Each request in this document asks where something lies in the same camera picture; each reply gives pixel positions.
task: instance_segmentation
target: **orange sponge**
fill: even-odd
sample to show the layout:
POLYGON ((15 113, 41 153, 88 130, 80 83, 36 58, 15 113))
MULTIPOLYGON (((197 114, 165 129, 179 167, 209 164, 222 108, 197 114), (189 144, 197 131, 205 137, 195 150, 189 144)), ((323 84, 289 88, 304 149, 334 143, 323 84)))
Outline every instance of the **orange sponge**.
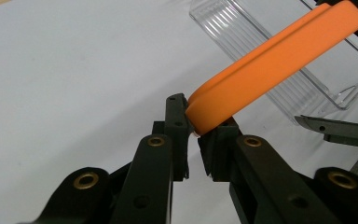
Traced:
POLYGON ((186 115, 203 135, 358 30, 350 1, 321 4, 211 78, 189 98, 186 115))

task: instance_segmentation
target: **transparent plastic box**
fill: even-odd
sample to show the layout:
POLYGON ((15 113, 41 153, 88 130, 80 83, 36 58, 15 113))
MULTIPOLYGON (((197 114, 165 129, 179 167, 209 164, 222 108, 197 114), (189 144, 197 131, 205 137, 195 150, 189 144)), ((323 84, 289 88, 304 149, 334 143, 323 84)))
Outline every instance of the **transparent plastic box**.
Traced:
MULTIPOLYGON (((313 7, 311 0, 193 0, 190 16, 237 61, 313 7)), ((358 98, 358 47, 347 38, 267 96, 293 123, 297 115, 321 118, 348 109, 358 98)))

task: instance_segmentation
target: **white table surface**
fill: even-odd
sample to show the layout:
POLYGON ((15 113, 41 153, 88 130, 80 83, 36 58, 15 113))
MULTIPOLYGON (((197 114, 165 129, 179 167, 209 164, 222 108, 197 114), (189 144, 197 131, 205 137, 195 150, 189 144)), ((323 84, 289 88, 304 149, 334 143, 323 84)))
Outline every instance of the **white table surface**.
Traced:
MULTIPOLYGON (((187 97, 231 60, 188 16, 190 0, 13 0, 0 6, 0 223, 32 221, 73 171, 132 160, 165 99, 187 97)), ((350 169, 358 147, 293 125, 265 96, 235 116, 300 173, 350 169)), ((358 102, 328 116, 358 122, 358 102)), ((239 223, 227 183, 205 175, 190 137, 190 179, 172 223, 239 223)))

